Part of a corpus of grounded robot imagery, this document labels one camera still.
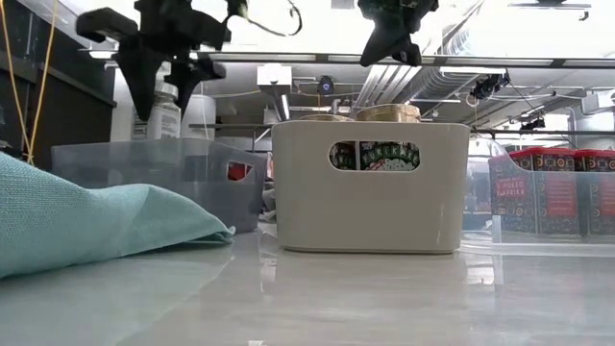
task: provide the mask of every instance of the can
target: can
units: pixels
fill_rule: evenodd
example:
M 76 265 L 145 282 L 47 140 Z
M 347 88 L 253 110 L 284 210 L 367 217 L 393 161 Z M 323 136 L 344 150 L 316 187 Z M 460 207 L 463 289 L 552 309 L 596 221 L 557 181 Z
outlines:
M 411 105 L 382 105 L 357 113 L 357 121 L 386 121 L 420 123 L 421 111 Z M 358 147 L 360 170 L 415 170 L 421 164 L 419 148 L 410 142 L 360 142 Z
M 342 115 L 331 114 L 314 114 L 306 115 L 299 120 L 307 121 L 354 121 L 353 119 Z M 335 143 L 329 152 L 329 161 L 333 167 L 341 170 L 356 170 L 357 169 L 357 151 L 355 143 L 345 141 Z

